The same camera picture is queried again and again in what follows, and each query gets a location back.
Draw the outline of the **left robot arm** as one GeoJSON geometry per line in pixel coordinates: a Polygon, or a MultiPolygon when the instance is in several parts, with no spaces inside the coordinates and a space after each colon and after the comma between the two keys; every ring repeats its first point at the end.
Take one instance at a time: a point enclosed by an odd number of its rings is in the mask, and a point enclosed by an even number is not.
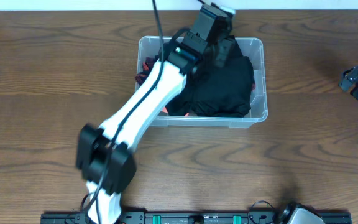
{"type": "Polygon", "coordinates": [[[146,81],[127,103],[98,128],[85,125],[78,137],[76,168],[90,201],[84,212],[91,223],[115,223],[121,193],[136,173],[134,153],[152,121],[204,68],[223,67],[235,40],[230,36],[235,10],[203,4],[192,28],[182,28],[165,42],[146,81]]]}

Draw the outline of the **large black garment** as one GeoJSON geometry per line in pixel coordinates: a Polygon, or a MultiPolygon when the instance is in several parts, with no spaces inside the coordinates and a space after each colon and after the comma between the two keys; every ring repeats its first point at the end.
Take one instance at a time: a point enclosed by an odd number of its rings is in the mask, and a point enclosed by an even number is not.
{"type": "Polygon", "coordinates": [[[223,68],[212,66],[189,79],[166,109],[170,116],[194,113],[200,117],[240,118],[251,109],[254,87],[252,63],[242,54],[239,44],[235,44],[223,68]]]}

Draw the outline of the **red plaid flannel shirt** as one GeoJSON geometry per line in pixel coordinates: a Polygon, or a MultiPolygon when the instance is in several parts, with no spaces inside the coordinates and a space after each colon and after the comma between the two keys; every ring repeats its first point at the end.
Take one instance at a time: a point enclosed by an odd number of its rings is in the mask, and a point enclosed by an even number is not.
{"type": "Polygon", "coordinates": [[[142,70],[135,76],[135,81],[139,86],[141,86],[146,81],[158,59],[158,55],[145,58],[145,62],[143,62],[141,66],[142,70]]]}

